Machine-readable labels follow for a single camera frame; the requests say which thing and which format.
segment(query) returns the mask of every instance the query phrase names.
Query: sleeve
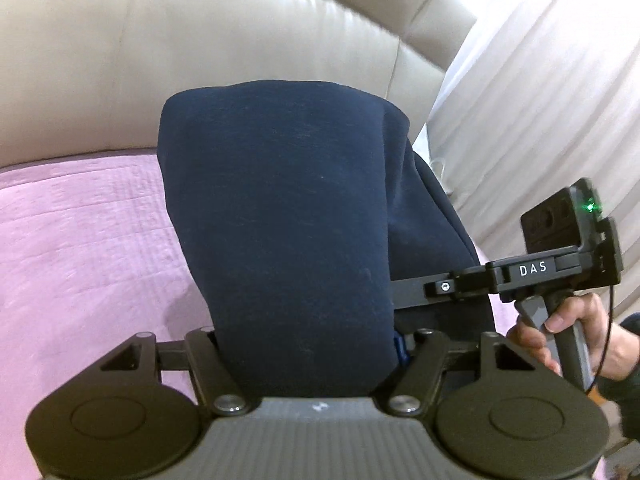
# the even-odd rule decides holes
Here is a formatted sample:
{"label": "sleeve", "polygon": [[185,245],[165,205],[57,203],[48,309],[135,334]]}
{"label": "sleeve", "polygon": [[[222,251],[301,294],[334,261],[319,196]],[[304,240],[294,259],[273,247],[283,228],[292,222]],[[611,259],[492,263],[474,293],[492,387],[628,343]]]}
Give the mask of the sleeve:
{"label": "sleeve", "polygon": [[[627,317],[620,326],[640,335],[640,313]],[[624,381],[598,378],[598,390],[620,407],[624,436],[640,440],[640,362]]]}

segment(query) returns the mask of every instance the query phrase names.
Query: black circular pad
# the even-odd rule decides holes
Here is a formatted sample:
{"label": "black circular pad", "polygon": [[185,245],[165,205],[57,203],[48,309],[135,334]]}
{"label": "black circular pad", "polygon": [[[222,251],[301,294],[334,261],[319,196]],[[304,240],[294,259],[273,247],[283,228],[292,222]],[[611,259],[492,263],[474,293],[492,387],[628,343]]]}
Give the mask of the black circular pad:
{"label": "black circular pad", "polygon": [[604,452],[607,420],[587,396],[555,379],[498,373],[453,392],[436,412],[441,443],[492,478],[558,480],[587,471]]}
{"label": "black circular pad", "polygon": [[200,434],[194,404],[162,384],[63,387],[27,419],[42,471],[79,480],[145,478],[177,462]]}

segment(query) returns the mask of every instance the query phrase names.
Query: navy blue cushion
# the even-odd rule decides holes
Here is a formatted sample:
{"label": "navy blue cushion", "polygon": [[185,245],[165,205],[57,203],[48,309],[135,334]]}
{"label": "navy blue cushion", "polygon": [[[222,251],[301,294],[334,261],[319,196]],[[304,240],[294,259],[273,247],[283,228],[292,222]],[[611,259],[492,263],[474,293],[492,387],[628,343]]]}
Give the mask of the navy blue cushion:
{"label": "navy blue cushion", "polygon": [[[398,366],[390,279],[478,263],[407,129],[388,101],[326,82],[257,81],[166,102],[167,211],[243,388],[372,392]],[[465,338],[493,329],[486,299],[413,310],[408,324]]]}

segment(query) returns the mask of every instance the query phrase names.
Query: pink blanket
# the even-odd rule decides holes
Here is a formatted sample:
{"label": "pink blanket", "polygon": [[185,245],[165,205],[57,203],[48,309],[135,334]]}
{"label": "pink blanket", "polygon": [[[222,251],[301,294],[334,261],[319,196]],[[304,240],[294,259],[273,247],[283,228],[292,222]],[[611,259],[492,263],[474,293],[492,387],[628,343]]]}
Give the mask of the pink blanket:
{"label": "pink blanket", "polygon": [[[0,171],[0,479],[40,477],[24,441],[39,400],[136,332],[210,324],[151,151]],[[497,329],[515,310],[492,298]],[[188,377],[165,383],[193,398]]]}

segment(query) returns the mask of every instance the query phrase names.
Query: human hand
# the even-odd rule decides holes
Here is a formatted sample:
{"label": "human hand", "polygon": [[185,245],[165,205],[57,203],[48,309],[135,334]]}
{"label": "human hand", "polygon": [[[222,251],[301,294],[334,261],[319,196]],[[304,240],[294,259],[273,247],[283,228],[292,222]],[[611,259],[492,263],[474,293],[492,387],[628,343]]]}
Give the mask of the human hand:
{"label": "human hand", "polygon": [[[582,321],[591,370],[595,373],[602,359],[609,322],[609,316],[597,294],[589,293],[567,298],[546,320],[545,327],[549,332],[557,333],[569,328],[576,320]],[[516,325],[507,332],[507,338],[522,346],[547,368],[560,373],[560,364],[551,357],[551,352],[546,346],[545,334],[525,325],[521,318],[518,318]],[[609,349],[600,374],[602,377],[621,381],[634,369],[639,356],[640,336],[614,323],[611,327]]]}

